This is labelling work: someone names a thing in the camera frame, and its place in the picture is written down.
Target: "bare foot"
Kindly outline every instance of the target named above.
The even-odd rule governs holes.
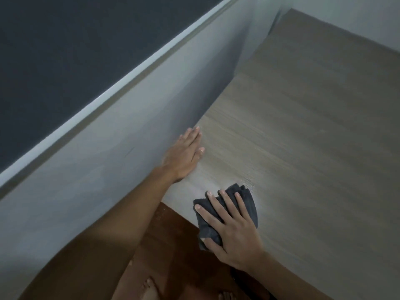
[[[218,300],[236,300],[236,296],[233,293],[223,292],[218,295]]]
[[[152,278],[148,278],[142,285],[143,293],[141,300],[160,300],[157,287]]]

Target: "hand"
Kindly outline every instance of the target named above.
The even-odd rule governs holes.
[[[238,270],[250,272],[257,267],[265,254],[257,228],[251,220],[239,193],[235,193],[235,198],[240,212],[224,190],[220,190],[219,193],[232,217],[210,191],[207,192],[207,196],[215,211],[225,222],[224,224],[199,204],[196,204],[195,209],[220,234],[223,247],[219,246],[211,238],[205,238],[202,241],[209,250],[214,252],[219,261]]]
[[[199,148],[201,137],[198,126],[194,129],[188,128],[165,153],[161,167],[173,175],[175,182],[190,174],[203,156],[205,148]]]

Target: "microfiber cloth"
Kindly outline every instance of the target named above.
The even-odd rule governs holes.
[[[238,192],[240,196],[243,199],[244,205],[246,206],[246,209],[249,213],[249,216],[254,222],[254,225],[258,227],[258,217],[257,217],[257,211],[256,211],[256,206],[254,205],[253,197],[250,193],[250,191],[244,186],[238,186],[238,184],[233,184],[229,186],[226,190],[227,195],[229,198],[231,198],[233,204],[236,206],[236,208],[240,211],[239,206],[237,204],[236,198],[235,198],[235,193]],[[221,203],[221,205],[225,208],[225,210],[229,213],[227,210],[225,201],[221,196],[216,197],[217,200]],[[213,206],[211,205],[211,202],[206,198],[206,199],[196,199],[193,201],[193,210],[196,213],[197,216],[197,223],[198,227],[200,229],[200,232],[198,234],[199,238],[199,246],[201,250],[208,250],[207,247],[204,245],[202,240],[200,238],[211,238],[215,243],[218,245],[222,246],[222,239],[221,236],[217,233],[215,229],[213,229],[208,223],[203,219],[202,216],[200,216],[196,210],[194,209],[194,206],[196,204],[201,205],[204,207],[210,214],[212,214],[214,217],[216,217],[219,221],[223,223],[223,220],[221,217],[217,214]]]

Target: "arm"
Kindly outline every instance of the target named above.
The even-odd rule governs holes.
[[[196,205],[195,209],[222,237],[223,247],[217,245],[211,238],[203,240],[207,248],[214,252],[221,262],[247,272],[278,300],[331,299],[297,277],[263,250],[257,229],[238,193],[235,193],[235,197],[240,212],[224,190],[220,190],[220,194],[232,216],[210,192],[207,196],[224,224],[200,205]]]
[[[162,165],[58,252],[20,299],[111,299],[164,194],[196,167],[200,140],[199,128],[180,136]]]

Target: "white trim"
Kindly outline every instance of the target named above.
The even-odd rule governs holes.
[[[187,29],[183,30],[180,34],[178,34],[175,38],[169,41],[166,45],[161,47],[158,51],[152,54],[149,58],[144,60],[140,65],[134,68],[131,72],[129,72],[126,76],[124,76],[121,80],[111,86],[108,90],[98,96],[94,101],[90,102],[87,106],[85,106],[81,111],[79,111],[76,115],[70,118],[67,122],[65,122],[62,126],[53,131],[49,136],[44,138],[39,144],[33,147],[30,151],[24,154],[21,158],[15,161],[11,166],[5,169],[0,174],[0,187],[4,185],[9,179],[15,176],[18,172],[20,172],[24,167],[26,167],[29,163],[35,160],[41,153],[47,150],[50,146],[52,146],[58,139],[60,139],[63,135],[65,135],[68,131],[70,131],[73,127],[75,127],[79,122],[81,122],[84,118],[86,118],[89,114],[91,114],[94,110],[96,110],[100,105],[102,105],[105,101],[110,99],[115,93],[117,93],[121,88],[127,85],[131,80],[133,80],[137,75],[139,75],[143,70],[153,64],[156,60],[162,57],[168,50],[177,45],[181,40],[183,40],[186,36],[188,36],[193,30],[201,26],[208,18],[222,9],[226,4],[228,4],[231,0],[223,0],[213,9],[204,14],[200,19],[190,25]]]

